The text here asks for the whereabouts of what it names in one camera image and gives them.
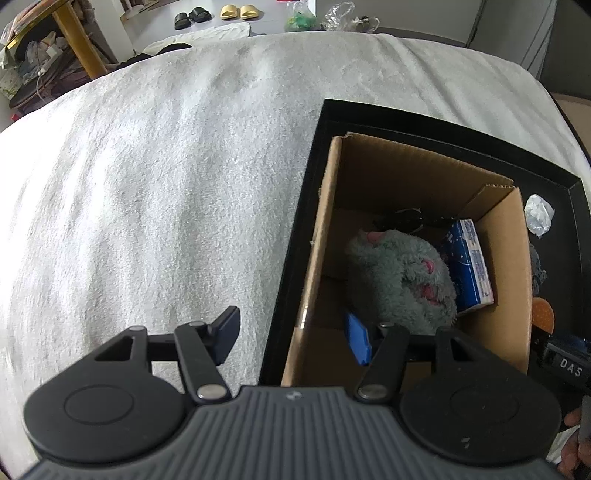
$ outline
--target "cardboard box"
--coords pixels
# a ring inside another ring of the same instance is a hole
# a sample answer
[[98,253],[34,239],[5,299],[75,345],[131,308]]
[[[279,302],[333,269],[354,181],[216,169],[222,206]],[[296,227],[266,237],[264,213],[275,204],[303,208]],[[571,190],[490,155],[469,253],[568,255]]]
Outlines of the cardboard box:
[[[334,137],[330,146],[283,386],[343,385],[350,391],[357,384],[364,369],[355,362],[342,330],[344,248],[360,229],[373,230],[377,217],[409,207],[474,220],[495,302],[461,317],[457,325],[522,372],[527,370],[531,266],[519,189],[506,177],[453,158],[347,134]],[[445,233],[424,229],[420,236],[433,242]]]

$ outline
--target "blue tissue box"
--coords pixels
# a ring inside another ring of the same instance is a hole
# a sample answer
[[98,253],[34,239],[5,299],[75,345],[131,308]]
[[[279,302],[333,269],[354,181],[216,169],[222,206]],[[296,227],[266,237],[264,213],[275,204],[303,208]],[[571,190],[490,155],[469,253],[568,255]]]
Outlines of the blue tissue box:
[[492,304],[495,299],[472,220],[457,220],[440,245],[456,287],[457,314]]

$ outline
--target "white cloth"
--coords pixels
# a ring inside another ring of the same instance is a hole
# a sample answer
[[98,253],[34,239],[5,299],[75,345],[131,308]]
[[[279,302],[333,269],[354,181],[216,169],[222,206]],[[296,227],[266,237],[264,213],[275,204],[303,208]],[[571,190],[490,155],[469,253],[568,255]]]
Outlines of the white cloth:
[[248,22],[230,23],[221,27],[212,27],[195,32],[181,33],[172,37],[158,40],[144,48],[144,53],[156,55],[160,50],[174,43],[186,43],[192,47],[201,47],[205,42],[220,40],[237,40],[250,35],[251,25]]
[[552,442],[552,446],[550,447],[550,451],[548,452],[548,455],[546,456],[547,462],[558,465],[562,461],[562,458],[560,457],[560,451],[562,450],[562,447],[564,446],[566,441],[570,438],[570,436],[574,432],[576,432],[578,429],[579,429],[579,426],[577,425],[576,427],[571,427],[569,429],[566,429],[566,430],[560,432],[558,435],[556,435],[556,438],[554,439],[554,441]]
[[27,395],[130,325],[242,310],[221,368],[254,384],[324,98],[486,132],[583,178],[548,93],[516,64],[388,35],[295,33],[174,51],[0,134],[0,455],[35,461]]

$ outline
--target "round black pad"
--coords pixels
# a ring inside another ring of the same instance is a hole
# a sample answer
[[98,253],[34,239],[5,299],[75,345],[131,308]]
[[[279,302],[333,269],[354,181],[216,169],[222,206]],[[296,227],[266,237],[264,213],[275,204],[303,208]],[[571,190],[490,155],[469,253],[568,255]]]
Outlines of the round black pad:
[[404,394],[416,439],[454,462],[502,466],[545,456],[560,424],[554,396],[509,365],[458,363]]
[[24,408],[35,448],[73,463],[140,456],[170,438],[183,418],[172,385],[124,362],[74,364],[33,392]]

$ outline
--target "blue object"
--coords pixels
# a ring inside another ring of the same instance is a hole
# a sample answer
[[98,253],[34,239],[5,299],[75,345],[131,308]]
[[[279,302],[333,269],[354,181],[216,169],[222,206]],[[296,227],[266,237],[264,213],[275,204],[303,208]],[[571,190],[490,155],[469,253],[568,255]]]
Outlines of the blue object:
[[345,318],[345,336],[357,363],[359,365],[369,365],[371,362],[371,344],[369,343],[367,328],[351,312],[347,312]]
[[491,282],[472,220],[456,220],[440,246],[456,288],[458,314],[494,302]]

